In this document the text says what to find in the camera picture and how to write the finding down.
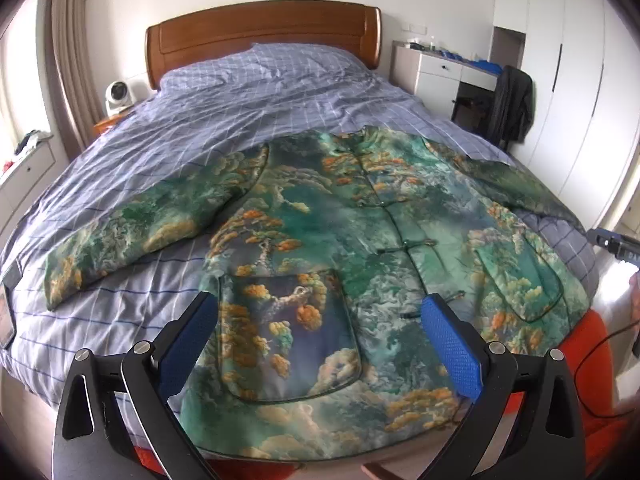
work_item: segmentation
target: dark clothing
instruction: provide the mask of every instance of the dark clothing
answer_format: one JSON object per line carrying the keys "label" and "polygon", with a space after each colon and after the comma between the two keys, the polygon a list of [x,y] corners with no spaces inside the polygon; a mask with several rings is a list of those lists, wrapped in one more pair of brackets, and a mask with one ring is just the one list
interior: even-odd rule
{"label": "dark clothing", "polygon": [[532,122],[533,82],[526,72],[507,65],[495,87],[486,140],[506,149],[511,141],[524,141]]}

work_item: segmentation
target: security camera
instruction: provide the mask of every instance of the security camera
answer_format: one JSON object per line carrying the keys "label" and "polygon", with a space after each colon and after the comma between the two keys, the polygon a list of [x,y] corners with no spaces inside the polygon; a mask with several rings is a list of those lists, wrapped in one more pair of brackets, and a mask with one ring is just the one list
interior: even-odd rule
{"label": "security camera", "polygon": [[114,81],[104,93],[107,115],[113,117],[133,104],[131,90],[124,81]]}

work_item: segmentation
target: silver bolt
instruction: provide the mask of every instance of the silver bolt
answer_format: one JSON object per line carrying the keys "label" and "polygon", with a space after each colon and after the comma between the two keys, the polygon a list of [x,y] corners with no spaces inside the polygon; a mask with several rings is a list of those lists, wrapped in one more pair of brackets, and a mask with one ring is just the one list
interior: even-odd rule
{"label": "silver bolt", "polygon": [[562,361],[562,359],[564,359],[564,354],[562,353],[562,350],[559,350],[558,348],[552,348],[549,351],[549,355],[554,361]]}
{"label": "silver bolt", "polygon": [[84,361],[89,357],[89,351],[86,348],[81,348],[76,352],[76,361]]}
{"label": "silver bolt", "polygon": [[500,343],[500,341],[491,341],[489,343],[489,352],[491,352],[492,354],[504,354],[507,351],[507,349],[504,347],[504,345],[502,343]]}
{"label": "silver bolt", "polygon": [[146,354],[151,349],[151,343],[149,341],[138,341],[133,345],[134,354]]}

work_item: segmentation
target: black cable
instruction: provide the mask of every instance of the black cable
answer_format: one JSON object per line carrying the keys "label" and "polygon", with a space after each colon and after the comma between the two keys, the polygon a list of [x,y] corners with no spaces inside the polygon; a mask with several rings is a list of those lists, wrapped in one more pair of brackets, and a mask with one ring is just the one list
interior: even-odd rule
{"label": "black cable", "polygon": [[597,415],[596,413],[594,413],[593,411],[591,411],[591,408],[589,406],[587,406],[587,404],[582,400],[582,397],[580,396],[580,391],[578,391],[578,372],[580,371],[580,368],[582,367],[582,365],[584,364],[584,362],[593,355],[593,353],[600,348],[602,345],[604,345],[604,343],[606,343],[609,339],[622,334],[623,332],[626,332],[627,330],[635,327],[636,325],[638,325],[640,323],[640,320],[638,321],[634,321],[631,324],[628,324],[627,326],[616,330],[615,332],[610,333],[609,335],[606,336],[606,338],[602,339],[599,343],[597,343],[596,346],[594,346],[591,350],[589,350],[589,353],[582,359],[582,361],[580,361],[580,364],[578,364],[578,367],[575,369],[575,374],[574,374],[574,387],[575,387],[575,393],[578,396],[578,400],[580,401],[581,405],[583,406],[583,408],[585,409],[585,411],[587,413],[589,413],[589,415],[591,415],[594,418],[621,418],[623,416],[628,416],[631,415],[631,413],[635,412],[635,410],[628,410],[626,412],[623,413],[617,413],[615,415]]}

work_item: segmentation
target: headboard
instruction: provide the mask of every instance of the headboard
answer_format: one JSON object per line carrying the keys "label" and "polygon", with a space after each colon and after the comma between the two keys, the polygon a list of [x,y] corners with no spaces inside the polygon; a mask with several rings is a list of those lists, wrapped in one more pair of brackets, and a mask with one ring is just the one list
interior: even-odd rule
{"label": "headboard", "polygon": [[380,9],[324,0],[270,0],[214,7],[178,16],[146,30],[151,88],[169,70],[215,59],[252,43],[316,43],[355,54],[367,67],[380,59]]}

